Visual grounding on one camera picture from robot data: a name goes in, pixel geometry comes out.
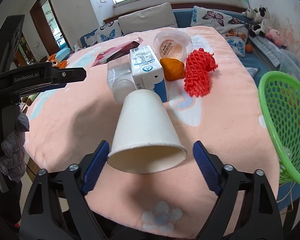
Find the grey gloved left hand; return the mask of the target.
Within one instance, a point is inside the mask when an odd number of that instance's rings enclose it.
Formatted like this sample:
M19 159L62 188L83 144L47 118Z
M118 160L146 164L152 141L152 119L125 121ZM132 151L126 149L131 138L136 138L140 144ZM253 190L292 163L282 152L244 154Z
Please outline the grey gloved left hand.
M11 181L18 183L26 171L25 133L30 130L26 114L20 112L14 130L1 143L3 154L0 155L0 171Z

